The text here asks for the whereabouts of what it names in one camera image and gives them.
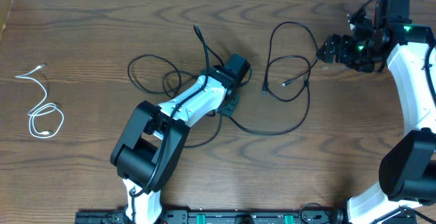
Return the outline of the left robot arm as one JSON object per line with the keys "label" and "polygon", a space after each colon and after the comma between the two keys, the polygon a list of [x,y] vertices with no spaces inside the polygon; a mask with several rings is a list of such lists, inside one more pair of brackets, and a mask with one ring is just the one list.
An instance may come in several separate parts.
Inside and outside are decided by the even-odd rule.
{"label": "left robot arm", "polygon": [[224,66],[207,67],[196,82],[167,102],[138,104],[110,162],[127,190],[126,223],[155,223],[162,212],[161,189],[173,174],[191,127],[209,112],[229,117],[249,62],[233,54]]}

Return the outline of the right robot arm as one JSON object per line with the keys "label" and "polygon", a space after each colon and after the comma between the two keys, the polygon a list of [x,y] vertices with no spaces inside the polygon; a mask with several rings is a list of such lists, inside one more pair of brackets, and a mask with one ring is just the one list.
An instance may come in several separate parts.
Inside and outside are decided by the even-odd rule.
{"label": "right robot arm", "polygon": [[409,17],[409,0],[372,0],[348,15],[351,35],[330,35],[316,58],[358,72],[388,69],[399,94],[404,137],[381,160],[377,182],[334,210],[330,223],[415,223],[435,204],[435,36]]}

